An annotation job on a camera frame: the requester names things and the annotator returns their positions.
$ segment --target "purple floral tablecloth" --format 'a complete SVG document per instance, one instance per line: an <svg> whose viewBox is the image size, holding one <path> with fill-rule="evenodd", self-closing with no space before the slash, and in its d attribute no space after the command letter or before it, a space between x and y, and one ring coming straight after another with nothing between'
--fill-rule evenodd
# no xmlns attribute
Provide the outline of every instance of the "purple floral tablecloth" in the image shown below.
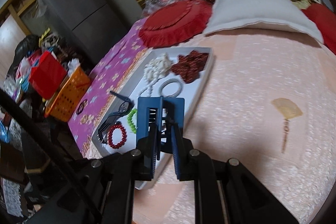
<svg viewBox="0 0 336 224"><path fill-rule="evenodd" d="M145 21L146 19L141 19L135 22L128 34L110 49L90 74L90 78L93 79L92 85L81 100L81 102L87 100L87 105L80 115L77 115L75 111L68 122L83 156L90 147L95 127L114 98L110 90L118 89L147 50L138 36Z"/></svg>

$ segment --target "refrigerator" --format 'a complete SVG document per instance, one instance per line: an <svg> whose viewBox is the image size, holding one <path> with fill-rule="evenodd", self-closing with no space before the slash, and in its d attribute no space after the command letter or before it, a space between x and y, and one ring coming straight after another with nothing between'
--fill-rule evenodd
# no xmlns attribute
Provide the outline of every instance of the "refrigerator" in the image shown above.
<svg viewBox="0 0 336 224"><path fill-rule="evenodd" d="M41 0L45 17L68 44L96 65L127 33L105 0Z"/></svg>

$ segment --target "bed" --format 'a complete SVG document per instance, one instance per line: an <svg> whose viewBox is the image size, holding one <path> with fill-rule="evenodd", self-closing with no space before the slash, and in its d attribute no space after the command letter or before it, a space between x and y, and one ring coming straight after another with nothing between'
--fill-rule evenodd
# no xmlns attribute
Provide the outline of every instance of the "bed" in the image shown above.
<svg viewBox="0 0 336 224"><path fill-rule="evenodd" d="M69 122L87 158L100 158L90 137L120 90L151 49L134 24L91 74L94 82L80 116ZM212 47L208 84L185 136L213 159L238 158L298 219L316 223L333 199L336 178L336 57L307 34L236 29L198 35L181 46ZM284 124L274 101L285 98L301 114ZM282 153L284 126L289 128ZM176 180L171 160L153 188L135 192L138 224L194 223L194 186Z"/></svg>

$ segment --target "plastic bag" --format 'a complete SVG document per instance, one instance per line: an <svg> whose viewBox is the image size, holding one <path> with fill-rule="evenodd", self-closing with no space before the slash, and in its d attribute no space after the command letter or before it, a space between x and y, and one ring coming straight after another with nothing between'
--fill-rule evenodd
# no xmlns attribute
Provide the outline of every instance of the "plastic bag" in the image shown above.
<svg viewBox="0 0 336 224"><path fill-rule="evenodd" d="M20 41L20 43L16 46L14 60L7 74L15 77L17 67L19 66L21 60L27 56L29 52L33 52L38 48L39 37L37 35L28 35L22 41Z"/></svg>
<svg viewBox="0 0 336 224"><path fill-rule="evenodd" d="M28 62L30 65L33 65L42 55L42 50L38 49L34 51L29 57L28 57Z"/></svg>
<svg viewBox="0 0 336 224"><path fill-rule="evenodd" d="M23 91L21 85L19 85L17 89L15 90L12 99L16 102L16 104L19 104L24 94L25 92Z"/></svg>
<svg viewBox="0 0 336 224"><path fill-rule="evenodd" d="M3 123L0 121L0 141L4 143L9 143L11 138L9 137L7 130Z"/></svg>
<svg viewBox="0 0 336 224"><path fill-rule="evenodd" d="M19 64L19 67L17 68L17 71L16 71L16 83L18 84L19 83L19 80L24 77L27 72L29 71L31 65L28 61L28 59L26 57L24 57L20 64Z"/></svg>
<svg viewBox="0 0 336 224"><path fill-rule="evenodd" d="M47 5L43 0L37 0L35 18L41 17L47 11Z"/></svg>
<svg viewBox="0 0 336 224"><path fill-rule="evenodd" d="M156 12L162 7L168 6L169 4L177 1L179 0L146 0L146 6L142 11L142 17L144 18L150 16L152 13Z"/></svg>
<svg viewBox="0 0 336 224"><path fill-rule="evenodd" d="M18 85L16 84L16 81L14 77L9 76L5 79L3 83L3 89L4 91L11 97L13 98L14 93L17 89Z"/></svg>
<svg viewBox="0 0 336 224"><path fill-rule="evenodd" d="M74 58L68 63L68 76L71 77L71 75L75 72L75 70L80 66L79 59Z"/></svg>

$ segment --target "red round cushion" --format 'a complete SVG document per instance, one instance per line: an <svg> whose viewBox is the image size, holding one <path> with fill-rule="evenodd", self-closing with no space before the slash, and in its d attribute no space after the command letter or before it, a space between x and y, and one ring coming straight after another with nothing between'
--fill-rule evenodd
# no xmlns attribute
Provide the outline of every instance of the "red round cushion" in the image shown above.
<svg viewBox="0 0 336 224"><path fill-rule="evenodd" d="M336 15L324 5L313 3L302 12L320 30L324 45L336 54Z"/></svg>
<svg viewBox="0 0 336 224"><path fill-rule="evenodd" d="M173 46L201 33L211 13L205 0L178 1L150 15L139 36L146 47Z"/></svg>

